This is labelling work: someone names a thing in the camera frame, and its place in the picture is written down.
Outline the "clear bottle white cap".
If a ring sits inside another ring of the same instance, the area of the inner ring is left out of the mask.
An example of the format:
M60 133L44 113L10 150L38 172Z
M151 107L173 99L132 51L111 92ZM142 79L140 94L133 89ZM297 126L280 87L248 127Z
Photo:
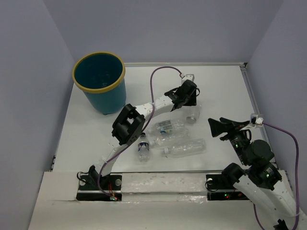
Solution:
M174 144L162 149L161 155L167 158L183 158L199 155L206 149L205 140L193 139Z

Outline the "small bottle black cap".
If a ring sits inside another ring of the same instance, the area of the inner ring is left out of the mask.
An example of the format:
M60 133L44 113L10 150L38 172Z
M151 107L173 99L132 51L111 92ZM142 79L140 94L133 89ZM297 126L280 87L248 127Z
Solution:
M143 132L138 139L138 159L140 162L147 162L150 159L150 145L146 134Z

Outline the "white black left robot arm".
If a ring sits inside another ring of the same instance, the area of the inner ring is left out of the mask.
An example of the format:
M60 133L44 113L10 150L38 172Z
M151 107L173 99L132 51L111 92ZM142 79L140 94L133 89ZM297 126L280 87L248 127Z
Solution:
M169 113L183 106L195 106L199 88L193 80L182 81L181 86L171 89L163 96L138 106L128 104L119 113L112 125L112 136L118 140L119 146L112 149L107 159L101 158L98 164L92 165L85 175L89 181L81 178L82 172L77 173L77 179L84 184L91 184L93 188L102 189L106 185L106 177L112 171L116 160L149 125L151 119L160 114Z

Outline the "crushed clear plastic bottle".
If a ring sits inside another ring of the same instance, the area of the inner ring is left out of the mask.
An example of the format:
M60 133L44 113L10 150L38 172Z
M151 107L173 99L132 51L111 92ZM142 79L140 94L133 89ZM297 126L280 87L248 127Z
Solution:
M189 131L187 129L179 133L156 136L149 140L149 145L151 147L164 147L173 145L186 139L189 139Z

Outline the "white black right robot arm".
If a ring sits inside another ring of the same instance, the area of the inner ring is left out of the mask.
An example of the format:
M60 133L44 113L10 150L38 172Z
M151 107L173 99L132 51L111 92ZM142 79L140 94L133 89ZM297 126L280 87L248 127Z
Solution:
M283 182L282 175L271 163L274 158L269 144L261 139L251 139L251 128L262 127L261 115L252 114L245 122L221 117L208 119L212 137L230 141L244 170L236 163L229 164L221 173L224 187L234 187L260 207L277 222L276 230L299 229L300 207L298 197L292 197Z

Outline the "teal bin yellow rim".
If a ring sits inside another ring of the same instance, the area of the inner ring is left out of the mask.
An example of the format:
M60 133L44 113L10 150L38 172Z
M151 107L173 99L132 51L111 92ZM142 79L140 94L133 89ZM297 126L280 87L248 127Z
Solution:
M126 104L125 73L124 62L119 56L97 52L75 64L72 79L95 110L109 115Z

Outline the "clear bottle green white label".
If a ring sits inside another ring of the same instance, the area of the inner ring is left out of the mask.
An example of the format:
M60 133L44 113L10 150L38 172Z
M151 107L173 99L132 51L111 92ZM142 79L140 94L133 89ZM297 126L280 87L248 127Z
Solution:
M167 135L182 132L185 130L185 128L186 127L183 119L170 119L155 123L148 129L148 133L152 135Z

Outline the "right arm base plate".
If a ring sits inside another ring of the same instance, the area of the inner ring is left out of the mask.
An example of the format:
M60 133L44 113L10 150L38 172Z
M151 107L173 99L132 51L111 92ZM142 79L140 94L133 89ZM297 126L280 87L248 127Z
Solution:
M205 188L208 201L248 200L241 191L225 182L221 174L207 174Z

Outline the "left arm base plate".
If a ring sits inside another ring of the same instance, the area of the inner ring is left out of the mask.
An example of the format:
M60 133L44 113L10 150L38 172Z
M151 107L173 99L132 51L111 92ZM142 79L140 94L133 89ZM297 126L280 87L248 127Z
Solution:
M100 179L100 188L97 180L92 179L87 173L78 172L79 185L76 199L78 201L105 201L117 202L122 200L122 175L111 174Z

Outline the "clear wide-mouth plastic jar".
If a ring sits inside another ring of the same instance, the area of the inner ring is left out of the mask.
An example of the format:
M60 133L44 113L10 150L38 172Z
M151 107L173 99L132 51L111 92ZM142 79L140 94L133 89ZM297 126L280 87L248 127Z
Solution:
M190 125L195 124L200 117L200 113L201 113L200 105L189 106L184 112L185 121Z

